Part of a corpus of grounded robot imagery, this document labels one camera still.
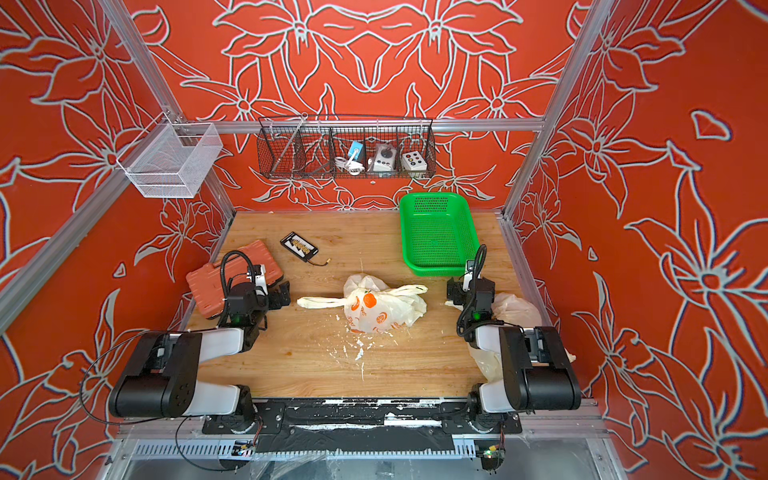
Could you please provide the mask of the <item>orange-print plastic bag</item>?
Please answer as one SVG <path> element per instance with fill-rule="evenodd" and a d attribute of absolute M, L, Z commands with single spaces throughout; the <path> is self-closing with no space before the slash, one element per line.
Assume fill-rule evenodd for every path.
<path fill-rule="evenodd" d="M 381 279 L 366 274 L 351 275 L 340 298 L 302 297 L 297 305 L 319 310 L 342 308 L 348 329 L 357 334 L 383 334 L 410 328 L 427 313 L 423 295 L 428 287 L 420 284 L 390 288 Z"/>

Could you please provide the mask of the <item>yellow translucent plastic bag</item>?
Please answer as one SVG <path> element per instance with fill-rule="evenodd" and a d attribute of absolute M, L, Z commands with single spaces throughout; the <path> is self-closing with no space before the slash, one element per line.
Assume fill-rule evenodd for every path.
<path fill-rule="evenodd" d="M 499 293 L 491 306 L 493 319 L 504 326 L 533 329 L 544 325 L 538 309 L 529 301 L 512 293 Z M 488 383 L 503 379 L 501 355 L 498 352 L 468 346 L 469 355 L 475 361 Z"/>

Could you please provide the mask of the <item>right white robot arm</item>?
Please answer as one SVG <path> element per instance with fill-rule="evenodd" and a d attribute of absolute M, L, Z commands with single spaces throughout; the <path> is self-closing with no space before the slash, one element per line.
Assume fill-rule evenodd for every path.
<path fill-rule="evenodd" d="M 447 303 L 460 310 L 457 335 L 485 376 L 473 388 L 475 409 L 488 414 L 576 410 L 582 391 L 572 368 L 575 357 L 558 331 L 542 324 L 525 299 L 496 293 L 485 278 L 450 279 Z"/>

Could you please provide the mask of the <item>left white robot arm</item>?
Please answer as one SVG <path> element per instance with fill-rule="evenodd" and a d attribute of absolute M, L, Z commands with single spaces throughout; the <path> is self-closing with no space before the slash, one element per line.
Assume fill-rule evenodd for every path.
<path fill-rule="evenodd" d="M 291 303 L 290 283 L 265 291 L 250 282 L 229 291 L 226 321 L 214 328 L 143 334 L 109 397 L 119 418 L 220 417 L 245 430 L 256 421 L 250 388 L 198 378 L 202 363 L 249 351 L 268 328 L 267 312 Z"/>

